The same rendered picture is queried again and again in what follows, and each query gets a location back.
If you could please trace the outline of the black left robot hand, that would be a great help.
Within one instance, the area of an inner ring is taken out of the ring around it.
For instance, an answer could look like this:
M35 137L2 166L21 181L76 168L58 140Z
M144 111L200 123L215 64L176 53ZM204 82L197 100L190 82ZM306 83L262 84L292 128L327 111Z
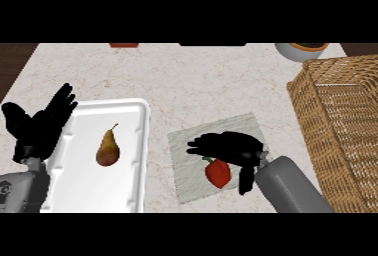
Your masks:
M63 128L79 105L73 86L66 83L48 107L35 116L14 102L2 105L7 129L17 139L14 161L23 163L30 157L46 160L57 148Z

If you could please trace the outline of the wicker basket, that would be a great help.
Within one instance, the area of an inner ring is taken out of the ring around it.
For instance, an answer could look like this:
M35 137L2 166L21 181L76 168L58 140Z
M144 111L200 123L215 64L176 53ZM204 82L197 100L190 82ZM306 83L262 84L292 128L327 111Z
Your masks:
M287 90L331 207L378 213L378 54L306 61Z

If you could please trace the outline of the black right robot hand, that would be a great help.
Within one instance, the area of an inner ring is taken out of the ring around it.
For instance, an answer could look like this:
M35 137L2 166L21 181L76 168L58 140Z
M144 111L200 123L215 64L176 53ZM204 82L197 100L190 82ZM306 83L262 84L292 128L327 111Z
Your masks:
M255 168L261 165L264 143L249 134L227 131L222 134L203 134L188 143L190 154L218 158L241 167L240 194L253 190Z

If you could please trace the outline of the red bell pepper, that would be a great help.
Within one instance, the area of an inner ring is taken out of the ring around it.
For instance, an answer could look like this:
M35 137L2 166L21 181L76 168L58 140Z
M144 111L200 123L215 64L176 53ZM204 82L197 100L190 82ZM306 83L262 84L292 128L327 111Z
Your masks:
M233 179L230 164L221 159L212 159L210 157L204 157L204 160L209 162L206 177L210 183L222 189Z

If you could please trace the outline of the grey placemat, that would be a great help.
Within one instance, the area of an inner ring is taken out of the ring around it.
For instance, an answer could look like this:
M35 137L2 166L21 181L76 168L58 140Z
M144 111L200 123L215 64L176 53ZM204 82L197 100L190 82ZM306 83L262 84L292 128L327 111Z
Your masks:
M219 189L206 177L206 167L210 162L199 155L191 155L187 150L188 142L206 133L222 133L235 131L256 137L265 144L264 149L269 150L266 139L258 119L253 113L230 117L212 123L203 124L185 130L175 131L169 134L169 144L175 171L175 184L178 200L181 204L200 200L218 193L238 188L240 170L241 168L231 164L231 181L222 189Z

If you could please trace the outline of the grey bowl with orange rim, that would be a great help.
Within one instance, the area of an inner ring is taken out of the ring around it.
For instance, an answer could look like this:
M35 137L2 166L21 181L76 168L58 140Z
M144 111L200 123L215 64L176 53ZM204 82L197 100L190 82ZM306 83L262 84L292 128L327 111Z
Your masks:
M328 43L277 43L275 47L287 59L303 63L321 56Z

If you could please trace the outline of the white rectangular tray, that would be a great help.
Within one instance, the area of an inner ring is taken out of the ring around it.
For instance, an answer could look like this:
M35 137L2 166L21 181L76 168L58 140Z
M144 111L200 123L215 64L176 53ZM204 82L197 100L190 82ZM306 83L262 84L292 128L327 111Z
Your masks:
M141 98L83 101L48 159L45 213L141 213L150 135Z

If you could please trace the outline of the brown pear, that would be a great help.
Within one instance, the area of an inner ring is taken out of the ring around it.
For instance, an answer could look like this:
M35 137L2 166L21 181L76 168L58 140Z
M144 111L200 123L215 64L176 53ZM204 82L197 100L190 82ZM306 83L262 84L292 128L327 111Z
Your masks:
M97 162L101 166L111 166L120 159L120 147L116 142L114 129L110 129L104 135L101 147L97 152Z

